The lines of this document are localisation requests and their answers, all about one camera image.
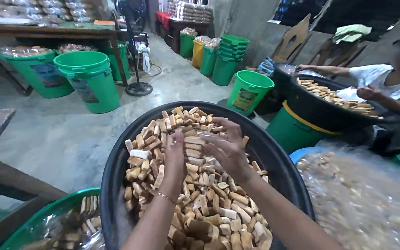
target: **person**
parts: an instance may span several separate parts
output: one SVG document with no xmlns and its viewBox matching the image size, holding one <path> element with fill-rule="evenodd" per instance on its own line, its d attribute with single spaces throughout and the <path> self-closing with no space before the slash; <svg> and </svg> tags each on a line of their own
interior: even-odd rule
<svg viewBox="0 0 400 250">
<path fill-rule="evenodd" d="M 358 97 L 367 100 L 378 115 L 400 121 L 400 40 L 393 43 L 390 65 L 367 65 L 354 68 L 299 65 L 298 71 L 309 69 L 357 79 Z"/>
<path fill-rule="evenodd" d="M 214 156 L 224 171 L 238 182 L 257 204 L 259 210 L 283 245 L 289 250 L 342 250 L 337 242 L 305 213 L 266 183 L 257 172 L 248 167 L 240 126 L 223 117 L 213 122 L 227 129 L 229 141 L 206 140 L 204 151 Z M 184 138 L 181 133 L 167 137 L 164 159 L 164 178 L 121 250 L 162 250 L 175 211 L 170 198 L 178 197 L 187 170 L 184 164 Z"/>
</svg>

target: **hand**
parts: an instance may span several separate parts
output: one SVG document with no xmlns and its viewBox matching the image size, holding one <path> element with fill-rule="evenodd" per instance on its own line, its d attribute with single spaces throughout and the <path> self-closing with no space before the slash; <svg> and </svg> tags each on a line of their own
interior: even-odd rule
<svg viewBox="0 0 400 250">
<path fill-rule="evenodd" d="M 182 133 L 173 133 L 166 137 L 164 150 L 164 177 L 176 176 L 182 180 L 186 177 L 187 170 L 184 164 L 184 137 Z"/>
<path fill-rule="evenodd" d="M 254 170 L 248 166 L 246 161 L 240 126 L 223 117 L 214 117 L 212 121 L 227 129 L 229 141 L 216 137 L 203 137 L 209 142 L 203 147 L 204 150 L 207 154 L 214 156 L 223 169 L 237 182 L 242 183 L 249 180 Z"/>
<path fill-rule="evenodd" d="M 303 70 L 306 70 L 306 69 L 313 70 L 313 69 L 314 69 L 314 66 L 313 66 L 313 65 L 301 64 L 301 65 L 297 66 L 296 72 L 303 71 Z"/>
<path fill-rule="evenodd" d="M 365 100 L 377 100 L 381 95 L 380 89 L 371 85 L 368 88 L 357 88 L 357 96 Z"/>
</svg>

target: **green cloth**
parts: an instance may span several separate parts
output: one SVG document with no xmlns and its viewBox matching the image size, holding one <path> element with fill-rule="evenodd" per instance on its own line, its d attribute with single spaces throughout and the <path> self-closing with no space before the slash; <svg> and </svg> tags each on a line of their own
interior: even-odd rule
<svg viewBox="0 0 400 250">
<path fill-rule="evenodd" d="M 115 30 L 114 25 L 95 25 L 93 23 L 77 23 L 77 22 L 65 22 L 60 24 L 58 28 Z"/>
<path fill-rule="evenodd" d="M 364 25 L 348 25 L 338 27 L 336 34 L 334 34 L 332 40 L 334 43 L 339 44 L 341 41 L 354 42 L 363 36 L 368 35 L 371 32 L 371 27 Z"/>
</svg>

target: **electrical cord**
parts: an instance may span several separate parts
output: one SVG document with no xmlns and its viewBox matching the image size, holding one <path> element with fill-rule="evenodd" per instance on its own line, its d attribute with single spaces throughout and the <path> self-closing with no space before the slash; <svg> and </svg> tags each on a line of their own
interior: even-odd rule
<svg viewBox="0 0 400 250">
<path fill-rule="evenodd" d="M 152 68 L 152 66 L 154 65 L 154 66 L 156 66 L 157 68 L 158 68 L 158 73 L 157 74 L 155 74 L 155 75 L 150 75 L 150 76 L 140 76 L 140 77 L 156 77 L 156 76 L 158 76 L 158 75 L 160 75 L 161 74 L 161 67 L 160 66 L 158 66 L 158 65 L 156 65 L 156 64 L 153 64 L 153 61 L 151 60 L 151 55 L 149 55 L 149 64 L 151 65 L 151 68 Z M 140 65 L 140 57 L 138 56 L 138 61 L 137 61 L 137 65 Z"/>
</svg>

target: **wooden chair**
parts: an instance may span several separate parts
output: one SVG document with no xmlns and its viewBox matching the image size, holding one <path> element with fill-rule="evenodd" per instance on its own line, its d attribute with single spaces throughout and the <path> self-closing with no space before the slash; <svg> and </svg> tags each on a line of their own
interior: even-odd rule
<svg viewBox="0 0 400 250">
<path fill-rule="evenodd" d="M 322 45 L 319 52 L 311 58 L 308 65 L 345 67 L 350 64 L 365 47 L 367 47 L 367 45 L 360 40 L 352 43 L 340 42 L 339 44 L 335 44 L 330 38 Z"/>
<path fill-rule="evenodd" d="M 310 17 L 311 14 L 308 14 L 297 25 L 285 33 L 281 43 L 279 43 L 274 53 L 271 55 L 271 58 L 275 62 L 287 63 L 296 59 L 311 36 L 311 34 L 308 34 Z"/>
</svg>

